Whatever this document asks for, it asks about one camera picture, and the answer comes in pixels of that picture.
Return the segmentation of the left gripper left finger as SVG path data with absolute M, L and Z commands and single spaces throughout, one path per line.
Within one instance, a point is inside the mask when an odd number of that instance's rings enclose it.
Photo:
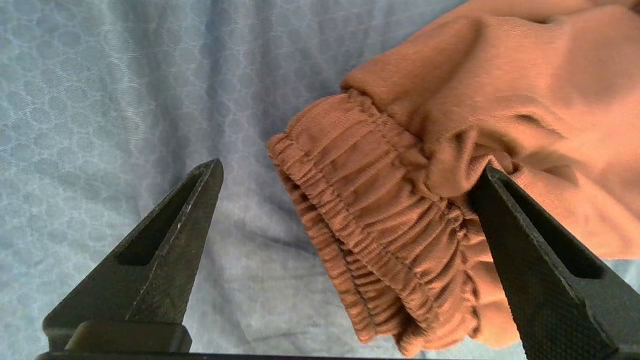
M 183 326 L 224 181 L 195 166 L 42 322 L 51 352 L 187 351 Z

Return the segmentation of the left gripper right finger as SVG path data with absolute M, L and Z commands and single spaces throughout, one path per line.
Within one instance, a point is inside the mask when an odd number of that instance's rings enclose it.
M 528 360 L 637 360 L 640 296 L 502 171 L 470 191 Z

